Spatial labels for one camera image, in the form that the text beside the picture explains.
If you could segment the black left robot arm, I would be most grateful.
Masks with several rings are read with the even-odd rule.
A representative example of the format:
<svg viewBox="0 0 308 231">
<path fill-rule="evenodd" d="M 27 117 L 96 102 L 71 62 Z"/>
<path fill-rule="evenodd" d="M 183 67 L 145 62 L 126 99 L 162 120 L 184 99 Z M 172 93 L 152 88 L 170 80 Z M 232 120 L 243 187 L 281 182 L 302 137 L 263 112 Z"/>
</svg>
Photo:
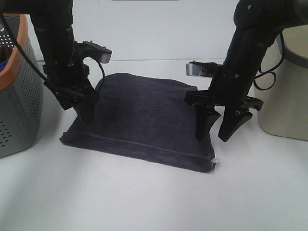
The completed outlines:
<svg viewBox="0 0 308 231">
<path fill-rule="evenodd" d="M 72 7 L 71 0 L 2 0 L 0 18 L 8 27 L 4 14 L 30 16 L 45 61 L 45 75 L 36 67 L 34 70 L 61 107 L 74 108 L 79 120 L 87 124 L 93 121 L 99 94 L 88 80 L 90 69 L 83 60 L 90 57 L 101 63 L 102 56 L 110 52 L 92 42 L 75 41 Z"/>
</svg>

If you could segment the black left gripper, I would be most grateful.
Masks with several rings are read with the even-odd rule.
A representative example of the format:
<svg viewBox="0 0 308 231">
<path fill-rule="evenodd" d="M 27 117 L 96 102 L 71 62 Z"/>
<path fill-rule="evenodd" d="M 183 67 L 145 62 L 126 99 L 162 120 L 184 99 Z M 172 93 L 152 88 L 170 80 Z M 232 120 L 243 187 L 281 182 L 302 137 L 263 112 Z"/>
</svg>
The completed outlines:
<svg viewBox="0 0 308 231">
<path fill-rule="evenodd" d="M 81 123 L 93 122 L 99 96 L 88 79 L 89 66 L 83 61 L 53 61 L 46 63 L 43 71 L 47 77 L 44 85 L 60 106 L 64 110 L 73 108 Z"/>
</svg>

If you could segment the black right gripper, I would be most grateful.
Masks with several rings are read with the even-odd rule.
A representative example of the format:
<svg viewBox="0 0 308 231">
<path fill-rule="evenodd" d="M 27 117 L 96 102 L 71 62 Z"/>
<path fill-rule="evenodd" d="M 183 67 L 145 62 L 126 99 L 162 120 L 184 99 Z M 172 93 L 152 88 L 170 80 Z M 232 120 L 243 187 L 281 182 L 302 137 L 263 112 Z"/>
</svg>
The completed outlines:
<svg viewBox="0 0 308 231">
<path fill-rule="evenodd" d="M 225 106 L 224 117 L 218 132 L 218 137 L 227 142 L 234 132 L 245 122 L 252 118 L 248 109 L 258 111 L 263 102 L 257 98 L 249 97 L 249 86 L 234 70 L 220 65 L 212 77 L 207 90 L 187 91 L 185 102 L 194 105 L 196 118 L 195 137 L 202 141 L 211 130 L 214 123 L 221 116 L 214 106 Z"/>
</svg>

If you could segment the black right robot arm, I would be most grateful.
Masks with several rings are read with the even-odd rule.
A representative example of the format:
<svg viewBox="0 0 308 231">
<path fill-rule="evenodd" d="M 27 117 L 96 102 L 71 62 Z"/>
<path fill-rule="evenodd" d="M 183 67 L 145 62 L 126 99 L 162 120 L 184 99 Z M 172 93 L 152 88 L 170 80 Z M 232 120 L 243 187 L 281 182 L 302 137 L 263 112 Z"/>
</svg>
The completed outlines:
<svg viewBox="0 0 308 231">
<path fill-rule="evenodd" d="M 185 102 L 195 108 L 197 140 L 209 134 L 225 108 L 219 138 L 227 141 L 246 121 L 251 109 L 260 110 L 263 102 L 248 96 L 267 49 L 286 28 L 306 25 L 305 0 L 241 0 L 234 17 L 236 30 L 223 64 L 192 61 L 186 65 L 189 76 L 209 77 L 207 90 L 188 91 Z"/>
</svg>

